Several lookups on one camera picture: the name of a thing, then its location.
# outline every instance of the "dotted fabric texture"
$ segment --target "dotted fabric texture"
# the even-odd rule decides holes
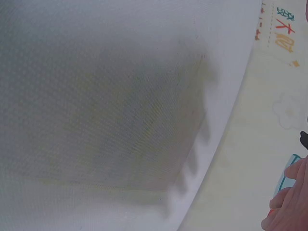
[[[114,7],[0,3],[3,174],[141,190],[174,182],[204,116],[205,56],[180,27],[125,21]]]

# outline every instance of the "white fabric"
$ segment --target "white fabric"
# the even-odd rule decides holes
[[[2,1],[1,228],[176,230],[230,115],[259,7]]]

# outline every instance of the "teal object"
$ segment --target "teal object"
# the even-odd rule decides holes
[[[291,156],[291,158],[289,159],[287,165],[285,166],[284,169],[286,169],[287,167],[289,167],[291,164],[294,164],[295,162],[299,161],[301,159],[300,156],[296,155],[296,154],[293,154]],[[277,187],[276,187],[276,190],[275,190],[275,193],[274,193],[274,196],[281,190],[281,189],[284,189],[284,188],[287,188],[287,187],[292,187],[295,183],[295,180],[294,179],[290,179],[290,178],[287,178],[284,176],[284,171],[282,172],[282,175],[279,179],[279,182],[277,184]]]

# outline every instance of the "black object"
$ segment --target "black object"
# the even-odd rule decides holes
[[[300,138],[299,141],[302,143],[302,145],[307,148],[308,150],[308,134],[305,133],[304,131],[300,132]]]

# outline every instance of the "hand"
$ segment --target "hand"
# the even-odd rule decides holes
[[[284,175],[295,179],[291,188],[281,190],[269,203],[274,211],[265,218],[266,231],[308,230],[308,156],[289,166]]]

